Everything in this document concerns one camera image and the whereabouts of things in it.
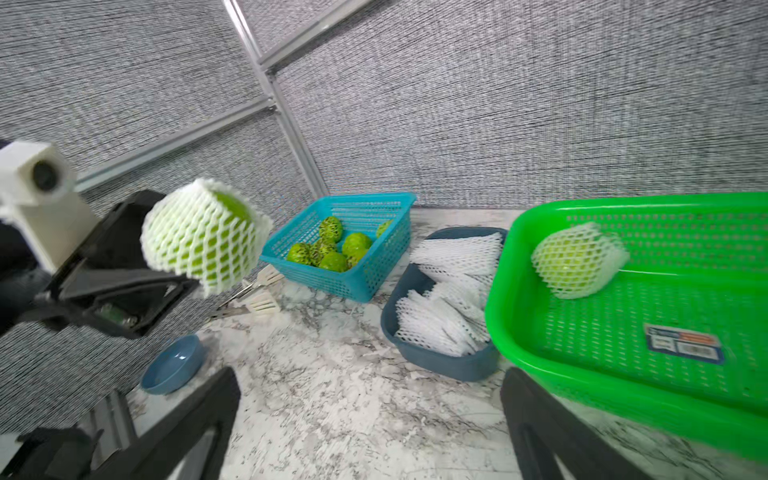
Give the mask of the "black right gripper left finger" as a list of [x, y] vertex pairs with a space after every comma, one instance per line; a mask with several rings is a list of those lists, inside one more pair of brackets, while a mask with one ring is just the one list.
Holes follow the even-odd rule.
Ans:
[[179, 403], [128, 449], [111, 457], [91, 479], [182, 479], [220, 475], [241, 397], [236, 374], [225, 367]]

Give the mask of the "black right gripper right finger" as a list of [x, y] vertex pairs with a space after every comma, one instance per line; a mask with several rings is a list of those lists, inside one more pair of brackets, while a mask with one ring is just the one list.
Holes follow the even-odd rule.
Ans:
[[559, 463], [576, 479], [649, 477], [521, 369], [506, 372], [500, 399], [523, 478], [561, 479]]

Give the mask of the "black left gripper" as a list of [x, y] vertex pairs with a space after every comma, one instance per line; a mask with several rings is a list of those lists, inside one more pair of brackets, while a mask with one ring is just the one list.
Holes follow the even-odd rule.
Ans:
[[35, 299], [35, 320], [58, 331], [83, 326], [112, 337], [148, 335], [198, 287], [144, 259], [142, 226], [164, 198], [142, 190], [114, 206]]

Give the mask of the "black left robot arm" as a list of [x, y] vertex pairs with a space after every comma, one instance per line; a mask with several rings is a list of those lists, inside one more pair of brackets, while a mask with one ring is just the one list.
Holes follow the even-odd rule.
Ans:
[[148, 335], [198, 281], [152, 270], [141, 228], [163, 194], [142, 190], [115, 205], [55, 273], [38, 265], [20, 232], [1, 228], [1, 331], [24, 322], [61, 331], [90, 327], [111, 337]]

